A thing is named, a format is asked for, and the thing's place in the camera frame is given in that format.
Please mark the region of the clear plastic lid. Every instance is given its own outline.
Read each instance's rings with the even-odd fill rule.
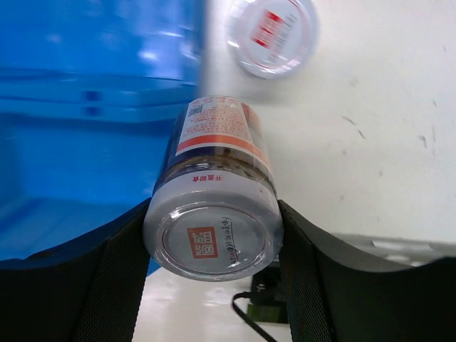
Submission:
[[[266,79],[286,76],[313,52],[318,21],[309,0],[237,0],[228,44],[239,65]]]
[[[221,181],[194,182],[213,173]],[[170,180],[154,194],[143,236],[150,254],[173,273],[227,281],[270,264],[283,226],[275,195],[264,185],[227,171],[203,171]]]

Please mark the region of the black mesh fabric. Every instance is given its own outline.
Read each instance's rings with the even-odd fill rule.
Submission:
[[[456,341],[456,258],[410,267],[367,254],[280,201],[294,342]]]
[[[28,259],[0,261],[0,341],[131,341],[150,260],[148,203]]]
[[[74,341],[131,341],[150,255],[143,245],[144,212],[106,244]]]
[[[333,341],[316,250],[287,208],[281,210],[286,229],[279,258],[293,341]]]

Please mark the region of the white table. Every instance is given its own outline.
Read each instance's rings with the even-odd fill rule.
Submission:
[[[456,1],[319,0],[314,57],[278,82],[231,59],[229,2],[209,4],[202,94],[241,98],[261,116],[280,198],[330,232],[456,242]],[[261,341],[229,306],[248,284],[161,269],[134,341]],[[266,328],[291,339],[286,326]]]

